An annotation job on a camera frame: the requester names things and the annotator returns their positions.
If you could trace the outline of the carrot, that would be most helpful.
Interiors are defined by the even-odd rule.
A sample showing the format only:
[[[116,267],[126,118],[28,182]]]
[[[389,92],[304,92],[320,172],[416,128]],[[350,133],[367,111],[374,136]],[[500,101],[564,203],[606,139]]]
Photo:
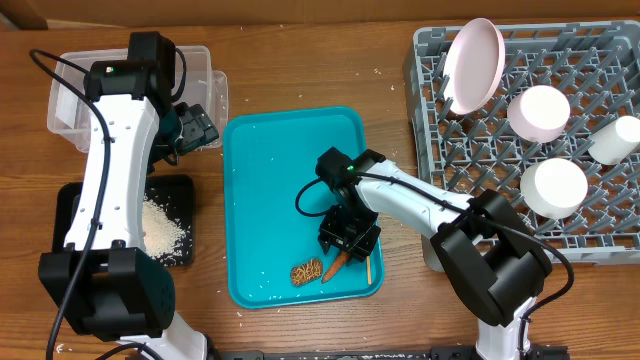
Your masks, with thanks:
[[[342,251],[323,275],[322,282],[329,282],[340,271],[340,269],[350,261],[350,259],[351,255]]]

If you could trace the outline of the wooden chopstick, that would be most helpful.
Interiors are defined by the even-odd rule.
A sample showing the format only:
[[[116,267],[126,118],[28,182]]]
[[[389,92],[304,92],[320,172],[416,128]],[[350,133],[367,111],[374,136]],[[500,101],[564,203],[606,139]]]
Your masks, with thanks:
[[[372,285],[372,282],[373,282],[372,281],[373,280],[372,279],[372,266],[371,266],[371,257],[370,256],[366,257],[365,263],[366,263],[367,284],[370,286],[370,285]]]

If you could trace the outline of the pile of white rice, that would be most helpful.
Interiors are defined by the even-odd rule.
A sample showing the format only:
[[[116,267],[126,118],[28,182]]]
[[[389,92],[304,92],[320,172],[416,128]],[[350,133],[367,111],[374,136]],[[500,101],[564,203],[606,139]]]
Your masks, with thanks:
[[[190,254],[191,226],[168,216],[168,205],[144,197],[142,227],[145,252],[152,259],[168,265]]]

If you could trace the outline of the pale green saucer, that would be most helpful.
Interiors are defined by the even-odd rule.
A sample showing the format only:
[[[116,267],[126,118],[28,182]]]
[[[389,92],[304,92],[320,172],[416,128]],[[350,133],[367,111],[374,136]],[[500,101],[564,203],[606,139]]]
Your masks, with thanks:
[[[563,219],[572,215],[586,198],[588,181],[575,163],[552,158],[528,167],[520,179],[520,192],[536,214]]]

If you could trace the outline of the large white plate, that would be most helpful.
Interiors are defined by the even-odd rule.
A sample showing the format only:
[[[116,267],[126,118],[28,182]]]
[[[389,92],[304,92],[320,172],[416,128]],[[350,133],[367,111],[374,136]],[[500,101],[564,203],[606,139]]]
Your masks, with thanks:
[[[453,113],[472,113],[491,99],[503,74],[505,54],[504,38],[490,20],[476,18],[461,28],[443,69],[448,77],[443,95],[452,99]]]

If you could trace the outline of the pink bowl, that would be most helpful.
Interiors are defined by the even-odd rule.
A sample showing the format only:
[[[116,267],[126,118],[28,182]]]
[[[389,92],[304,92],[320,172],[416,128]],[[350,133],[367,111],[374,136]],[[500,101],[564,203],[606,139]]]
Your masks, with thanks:
[[[511,101],[507,120],[519,137],[547,143],[562,134],[570,111],[569,101],[561,91],[548,85],[536,85]]]

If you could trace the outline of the white cup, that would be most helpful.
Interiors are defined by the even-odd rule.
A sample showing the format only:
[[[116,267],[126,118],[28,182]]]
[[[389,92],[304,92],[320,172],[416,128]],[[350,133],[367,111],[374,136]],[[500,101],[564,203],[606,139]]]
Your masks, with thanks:
[[[601,164],[616,165],[639,146],[639,128],[638,118],[622,116],[589,137],[588,153]]]

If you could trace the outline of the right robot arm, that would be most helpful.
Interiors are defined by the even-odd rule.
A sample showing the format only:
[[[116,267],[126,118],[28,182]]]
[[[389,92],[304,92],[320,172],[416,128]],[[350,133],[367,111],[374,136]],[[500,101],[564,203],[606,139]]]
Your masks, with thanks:
[[[318,241],[357,261],[377,244],[377,218],[389,215],[423,237],[423,256],[446,274],[477,317],[476,359],[541,359],[528,340],[526,317],[552,266],[519,215],[499,193],[473,197],[412,177],[383,155],[367,150],[352,159],[336,148],[315,168],[336,202],[324,214]]]

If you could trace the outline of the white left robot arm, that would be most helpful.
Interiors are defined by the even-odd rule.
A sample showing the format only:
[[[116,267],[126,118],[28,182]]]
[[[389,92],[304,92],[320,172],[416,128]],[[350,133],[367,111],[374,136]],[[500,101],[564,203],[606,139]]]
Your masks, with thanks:
[[[171,274],[146,252],[143,209],[155,164],[177,165],[219,131],[202,106],[182,101],[187,62],[160,33],[134,32],[126,49],[94,51],[91,60],[58,58],[49,70],[49,126],[88,138],[79,199],[38,265],[55,324],[109,342],[114,353],[214,359],[212,340],[176,311]]]

